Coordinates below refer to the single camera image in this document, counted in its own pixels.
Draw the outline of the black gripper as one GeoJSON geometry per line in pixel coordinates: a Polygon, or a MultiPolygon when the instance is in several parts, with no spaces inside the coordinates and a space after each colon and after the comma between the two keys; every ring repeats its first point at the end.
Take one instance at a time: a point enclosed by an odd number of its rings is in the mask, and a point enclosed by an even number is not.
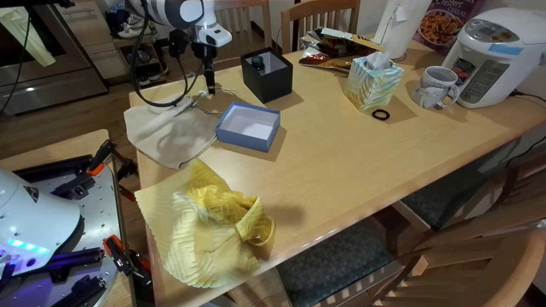
{"type": "Polygon", "coordinates": [[[202,65],[202,75],[206,92],[214,94],[214,70],[213,59],[221,46],[231,41],[231,34],[219,24],[211,27],[177,27],[168,32],[168,54],[179,58],[185,47],[190,47],[192,54],[202,65]]]}

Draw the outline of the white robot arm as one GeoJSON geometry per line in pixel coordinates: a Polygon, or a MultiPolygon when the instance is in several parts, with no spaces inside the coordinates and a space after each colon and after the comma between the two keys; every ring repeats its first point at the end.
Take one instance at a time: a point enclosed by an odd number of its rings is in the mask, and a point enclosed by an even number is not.
{"type": "MultiPolygon", "coordinates": [[[[129,3],[148,20],[189,30],[194,56],[202,63],[206,90],[213,94],[213,54],[231,41],[231,34],[216,20],[214,0],[129,0],[129,3]]],[[[81,213],[73,201],[40,192],[11,170],[0,169],[1,278],[39,271],[51,264],[80,221],[81,213]]]]}

